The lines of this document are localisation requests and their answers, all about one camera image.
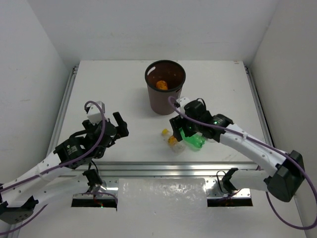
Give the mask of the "green plastic bottle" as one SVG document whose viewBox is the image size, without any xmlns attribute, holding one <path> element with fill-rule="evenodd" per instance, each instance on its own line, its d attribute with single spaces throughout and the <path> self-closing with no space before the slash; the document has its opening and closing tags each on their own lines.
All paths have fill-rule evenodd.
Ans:
<svg viewBox="0 0 317 238">
<path fill-rule="evenodd" d="M 192 150 L 202 149 L 203 145 L 205 144 L 205 139 L 201 135 L 196 133 L 192 136 L 186 137 L 183 129 L 180 129 L 179 131 L 182 139 Z"/>
</svg>

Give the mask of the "clear bottle yellow cap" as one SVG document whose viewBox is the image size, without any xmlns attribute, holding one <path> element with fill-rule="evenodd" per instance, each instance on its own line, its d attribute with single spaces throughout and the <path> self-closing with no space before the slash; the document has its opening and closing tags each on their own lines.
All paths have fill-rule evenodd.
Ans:
<svg viewBox="0 0 317 238">
<path fill-rule="evenodd" d="M 168 129 L 163 129 L 161 135 L 163 137 L 163 140 L 174 153 L 179 154 L 185 150 L 185 145 L 183 145 L 181 142 L 178 142 Z"/>
</svg>

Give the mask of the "orange juice bottle front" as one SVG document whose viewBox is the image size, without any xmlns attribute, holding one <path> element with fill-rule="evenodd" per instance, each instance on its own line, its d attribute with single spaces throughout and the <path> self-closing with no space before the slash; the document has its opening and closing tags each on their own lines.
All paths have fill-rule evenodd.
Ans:
<svg viewBox="0 0 317 238">
<path fill-rule="evenodd" d="M 160 80 L 156 83 L 156 88 L 159 90 L 168 90 L 168 84 L 164 80 Z"/>
</svg>

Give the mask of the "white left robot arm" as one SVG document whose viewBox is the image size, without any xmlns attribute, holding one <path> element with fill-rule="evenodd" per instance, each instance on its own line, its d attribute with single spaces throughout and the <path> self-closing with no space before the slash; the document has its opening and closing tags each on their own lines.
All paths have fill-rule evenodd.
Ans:
<svg viewBox="0 0 317 238">
<path fill-rule="evenodd" d="M 113 113 L 116 125 L 98 115 L 83 121 L 84 129 L 70 135 L 45 159 L 12 182 L 0 186 L 0 219 L 7 224 L 25 221 L 37 205 L 46 205 L 65 194 L 98 193 L 103 181 L 96 169 L 87 169 L 75 178 L 51 184 L 61 175 L 100 159 L 116 140 L 129 135 L 119 112 Z"/>
</svg>

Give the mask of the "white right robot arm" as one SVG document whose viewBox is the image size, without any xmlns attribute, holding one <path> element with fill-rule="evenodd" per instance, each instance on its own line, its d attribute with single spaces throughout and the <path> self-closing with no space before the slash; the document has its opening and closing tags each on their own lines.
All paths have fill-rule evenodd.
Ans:
<svg viewBox="0 0 317 238">
<path fill-rule="evenodd" d="M 283 202 L 289 202 L 304 181 L 300 169 L 304 168 L 302 155 L 293 150 L 290 153 L 271 148 L 249 135 L 228 117 L 211 115 L 202 99 L 189 100 L 186 97 L 169 102 L 178 111 L 170 119 L 173 135 L 178 141 L 200 133 L 207 139 L 226 145 L 260 166 L 259 171 L 245 171 L 231 168 L 222 177 L 218 187 L 223 193 L 249 188 L 269 192 Z"/>
</svg>

